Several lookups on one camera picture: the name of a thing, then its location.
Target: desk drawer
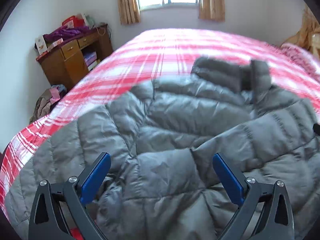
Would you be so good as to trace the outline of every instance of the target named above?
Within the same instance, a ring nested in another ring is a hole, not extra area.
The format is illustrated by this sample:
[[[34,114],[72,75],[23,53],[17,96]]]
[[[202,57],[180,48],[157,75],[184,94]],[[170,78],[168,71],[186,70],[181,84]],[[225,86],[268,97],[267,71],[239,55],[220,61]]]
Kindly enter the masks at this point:
[[[92,33],[88,36],[85,36],[81,39],[78,39],[79,47],[82,49],[91,43],[94,43],[98,39],[98,33]]]
[[[65,59],[70,58],[72,55],[76,54],[79,51],[77,40],[70,41],[66,45],[63,45],[61,50]]]

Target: purple cloth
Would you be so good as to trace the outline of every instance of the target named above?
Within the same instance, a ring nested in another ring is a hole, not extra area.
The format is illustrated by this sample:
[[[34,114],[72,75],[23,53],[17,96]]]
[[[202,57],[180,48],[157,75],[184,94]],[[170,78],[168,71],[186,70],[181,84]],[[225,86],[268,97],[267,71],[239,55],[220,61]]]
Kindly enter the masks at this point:
[[[88,26],[76,27],[72,29],[67,29],[66,26],[62,26],[50,34],[43,35],[43,38],[46,42],[52,43],[60,38],[65,41],[72,38],[73,36],[79,35],[81,33],[87,33],[89,31],[90,30]]]

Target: red bag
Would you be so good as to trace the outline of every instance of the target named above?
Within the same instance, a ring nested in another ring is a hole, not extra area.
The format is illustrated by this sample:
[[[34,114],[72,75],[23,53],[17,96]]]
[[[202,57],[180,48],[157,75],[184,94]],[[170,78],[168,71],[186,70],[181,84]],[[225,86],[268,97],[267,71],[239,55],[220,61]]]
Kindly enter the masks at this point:
[[[62,22],[62,26],[66,25],[68,29],[84,26],[84,19],[78,19],[75,15],[69,17]]]

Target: blue gripper pad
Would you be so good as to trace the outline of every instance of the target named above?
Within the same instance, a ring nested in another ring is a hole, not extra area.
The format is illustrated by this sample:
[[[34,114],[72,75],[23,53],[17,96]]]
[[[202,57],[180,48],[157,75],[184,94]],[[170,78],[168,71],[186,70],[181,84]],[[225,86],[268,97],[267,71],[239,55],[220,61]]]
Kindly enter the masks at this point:
[[[224,189],[226,190],[231,202],[238,206],[242,206],[244,202],[243,188],[218,153],[213,156],[212,166]]]
[[[81,189],[80,201],[83,205],[91,203],[111,167],[111,157],[106,154],[88,176]]]

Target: window frame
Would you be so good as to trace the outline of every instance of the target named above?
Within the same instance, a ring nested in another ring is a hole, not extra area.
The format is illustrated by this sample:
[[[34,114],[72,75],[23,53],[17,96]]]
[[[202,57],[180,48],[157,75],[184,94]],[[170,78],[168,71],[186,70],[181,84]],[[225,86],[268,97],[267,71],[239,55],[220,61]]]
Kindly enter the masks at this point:
[[[149,10],[149,9],[160,9],[160,8],[170,8],[175,6],[183,6],[183,7],[193,7],[195,5],[198,5],[200,3],[200,0],[196,0],[195,3],[188,3],[188,2],[171,2],[171,0],[168,0],[168,3],[164,3],[164,0],[162,0],[162,4],[152,4],[148,6],[141,6],[140,0],[138,0],[138,5],[140,11],[143,10]]]

